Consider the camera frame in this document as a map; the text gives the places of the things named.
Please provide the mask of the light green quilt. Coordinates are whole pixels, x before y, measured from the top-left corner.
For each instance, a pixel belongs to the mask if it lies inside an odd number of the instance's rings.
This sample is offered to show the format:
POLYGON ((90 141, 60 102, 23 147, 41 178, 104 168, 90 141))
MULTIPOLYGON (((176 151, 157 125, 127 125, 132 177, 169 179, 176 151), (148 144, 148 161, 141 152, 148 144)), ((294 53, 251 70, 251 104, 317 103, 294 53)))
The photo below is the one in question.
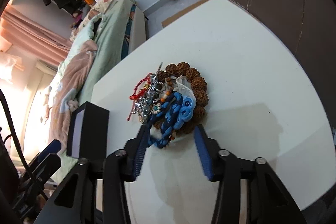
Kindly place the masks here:
POLYGON ((95 27, 98 23, 103 23, 106 21, 106 15, 98 14, 94 16, 85 26, 77 33, 76 38, 74 39, 68 56, 64 61, 62 61, 58 67, 58 74, 63 77, 66 67, 70 63, 70 61, 80 52, 82 45, 87 40, 93 40, 97 31, 95 31, 95 27))

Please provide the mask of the black jewelry box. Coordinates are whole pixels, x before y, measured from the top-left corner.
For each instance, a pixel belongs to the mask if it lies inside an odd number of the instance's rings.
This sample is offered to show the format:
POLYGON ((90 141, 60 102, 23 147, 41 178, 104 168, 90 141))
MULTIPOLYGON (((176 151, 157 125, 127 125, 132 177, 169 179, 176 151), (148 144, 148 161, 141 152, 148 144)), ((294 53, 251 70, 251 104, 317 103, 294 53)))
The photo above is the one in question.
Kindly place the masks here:
POLYGON ((90 161, 106 158, 109 110, 85 102, 71 114, 67 156, 90 161))

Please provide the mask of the brown cardboard sheet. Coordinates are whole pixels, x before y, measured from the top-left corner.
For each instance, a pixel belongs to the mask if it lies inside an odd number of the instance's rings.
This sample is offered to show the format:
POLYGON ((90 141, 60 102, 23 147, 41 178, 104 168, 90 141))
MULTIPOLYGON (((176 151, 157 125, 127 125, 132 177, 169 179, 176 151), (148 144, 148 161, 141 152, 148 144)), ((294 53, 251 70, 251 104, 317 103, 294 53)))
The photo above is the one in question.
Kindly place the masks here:
POLYGON ((180 17, 186 15, 187 13, 189 13, 190 11, 192 11, 193 9, 196 9, 197 7, 199 7, 200 5, 208 2, 210 0, 200 0, 198 2, 195 2, 194 4, 188 6, 187 8, 177 12, 176 14, 172 15, 171 17, 168 17, 167 19, 165 19, 162 22, 162 27, 165 28, 168 25, 172 24, 173 22, 175 22, 177 19, 179 19, 180 17))

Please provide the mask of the silver chain jewelry pile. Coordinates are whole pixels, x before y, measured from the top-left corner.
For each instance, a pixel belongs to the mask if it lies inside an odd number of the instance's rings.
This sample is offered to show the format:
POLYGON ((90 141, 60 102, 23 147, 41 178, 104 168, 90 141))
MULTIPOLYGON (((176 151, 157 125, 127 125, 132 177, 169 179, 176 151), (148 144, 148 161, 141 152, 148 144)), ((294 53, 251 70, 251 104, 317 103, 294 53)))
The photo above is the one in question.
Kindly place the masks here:
POLYGON ((160 63, 155 73, 148 73, 134 87, 134 92, 129 98, 132 101, 131 113, 138 115, 141 123, 147 122, 151 114, 153 105, 159 101, 159 94, 164 83, 158 80, 158 74, 161 71, 162 63, 160 63))

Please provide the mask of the pink fleece blanket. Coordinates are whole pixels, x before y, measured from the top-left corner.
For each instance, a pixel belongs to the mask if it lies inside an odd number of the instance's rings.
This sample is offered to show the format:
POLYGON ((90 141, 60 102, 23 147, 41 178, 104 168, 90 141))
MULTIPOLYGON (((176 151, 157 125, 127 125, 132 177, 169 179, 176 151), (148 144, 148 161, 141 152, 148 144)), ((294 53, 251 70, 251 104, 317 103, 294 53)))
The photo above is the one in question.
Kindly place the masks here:
POLYGON ((61 150, 67 147, 71 114, 79 107, 76 96, 84 85, 97 52, 97 44, 89 39, 67 65, 54 97, 50 118, 50 141, 58 140, 61 150))

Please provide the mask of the pink window curtain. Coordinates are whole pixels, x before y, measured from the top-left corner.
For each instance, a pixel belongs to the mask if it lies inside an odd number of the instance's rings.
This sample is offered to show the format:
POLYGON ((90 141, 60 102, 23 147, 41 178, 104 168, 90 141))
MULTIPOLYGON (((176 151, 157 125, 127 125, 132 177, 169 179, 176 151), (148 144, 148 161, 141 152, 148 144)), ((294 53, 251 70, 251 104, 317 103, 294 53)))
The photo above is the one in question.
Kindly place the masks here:
POLYGON ((1 38, 37 58, 58 66, 65 60, 71 41, 7 6, 1 15, 1 38))

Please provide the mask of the green bed mattress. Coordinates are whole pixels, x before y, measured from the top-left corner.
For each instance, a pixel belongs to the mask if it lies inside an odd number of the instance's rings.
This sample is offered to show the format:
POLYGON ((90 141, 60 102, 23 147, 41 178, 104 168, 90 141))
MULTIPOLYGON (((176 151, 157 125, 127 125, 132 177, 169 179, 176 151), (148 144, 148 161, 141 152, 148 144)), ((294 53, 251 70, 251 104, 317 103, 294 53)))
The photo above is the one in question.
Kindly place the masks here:
POLYGON ((91 100, 95 84, 121 61, 126 25, 133 6, 135 0, 116 1, 104 13, 106 21, 94 28, 97 32, 93 41, 97 44, 97 52, 86 81, 76 96, 80 104, 91 100))

